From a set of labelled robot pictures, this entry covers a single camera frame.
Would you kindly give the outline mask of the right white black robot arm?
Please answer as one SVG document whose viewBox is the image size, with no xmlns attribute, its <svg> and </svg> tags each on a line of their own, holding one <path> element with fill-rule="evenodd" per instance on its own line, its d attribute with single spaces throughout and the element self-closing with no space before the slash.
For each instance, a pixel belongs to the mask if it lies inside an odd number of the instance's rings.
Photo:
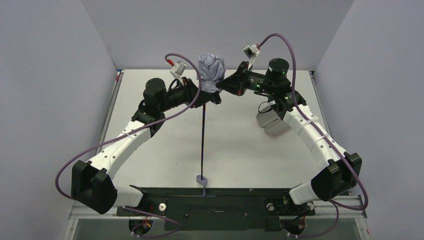
<svg viewBox="0 0 424 240">
<path fill-rule="evenodd" d="M 292 129 L 315 159 L 320 172 L 288 192 L 288 201 L 301 205 L 315 200 L 330 201 L 358 183 L 362 159 L 348 153 L 326 132 L 306 100 L 287 78 L 289 63 L 273 58 L 265 74 L 251 71 L 243 61 L 235 73 L 217 83 L 217 88 L 241 97 L 247 90 L 267 98 L 257 123 L 271 136 Z"/>
</svg>

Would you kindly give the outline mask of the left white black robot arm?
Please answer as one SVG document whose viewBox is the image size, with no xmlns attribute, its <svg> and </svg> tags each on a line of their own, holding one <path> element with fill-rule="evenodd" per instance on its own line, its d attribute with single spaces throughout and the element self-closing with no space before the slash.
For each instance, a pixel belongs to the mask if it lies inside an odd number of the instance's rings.
<svg viewBox="0 0 424 240">
<path fill-rule="evenodd" d="M 180 105 L 198 108 L 208 102 L 220 104 L 216 85 L 222 80 L 223 77 L 202 80 L 201 87 L 197 87 L 191 79 L 183 77 L 173 88 L 166 88 L 161 78 L 148 80 L 143 100 L 118 140 L 109 141 L 99 154 L 73 165 L 71 196 L 99 214 L 109 211 L 120 195 L 113 184 L 116 173 L 138 147 L 159 131 L 166 120 L 165 112 Z"/>
</svg>

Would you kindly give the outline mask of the pink umbrella case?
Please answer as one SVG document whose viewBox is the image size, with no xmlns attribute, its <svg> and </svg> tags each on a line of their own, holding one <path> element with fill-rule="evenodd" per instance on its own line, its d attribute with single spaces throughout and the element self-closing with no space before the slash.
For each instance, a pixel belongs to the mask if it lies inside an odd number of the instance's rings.
<svg viewBox="0 0 424 240">
<path fill-rule="evenodd" d="M 256 121 L 264 132 L 271 137 L 284 133 L 290 127 L 280 119 L 266 101 L 259 104 Z"/>
</svg>

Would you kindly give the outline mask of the lilac folding umbrella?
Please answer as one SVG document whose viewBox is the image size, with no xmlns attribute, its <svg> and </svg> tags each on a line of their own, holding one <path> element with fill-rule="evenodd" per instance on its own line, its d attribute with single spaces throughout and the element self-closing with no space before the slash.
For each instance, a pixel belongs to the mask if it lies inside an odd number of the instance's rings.
<svg viewBox="0 0 424 240">
<path fill-rule="evenodd" d="M 202 73 L 201 84 L 202 90 L 207 93 L 220 92 L 216 84 L 224 78 L 225 62 L 224 60 L 212 53 L 200 54 L 198 56 L 198 68 Z M 196 181 L 201 185 L 202 196 L 206 196 L 206 186 L 208 179 L 204 176 L 204 154 L 205 154 L 205 130 L 206 130 L 206 103 L 202 106 L 202 122 L 201 122 L 201 147 L 200 147 L 200 174 L 196 176 Z"/>
</svg>

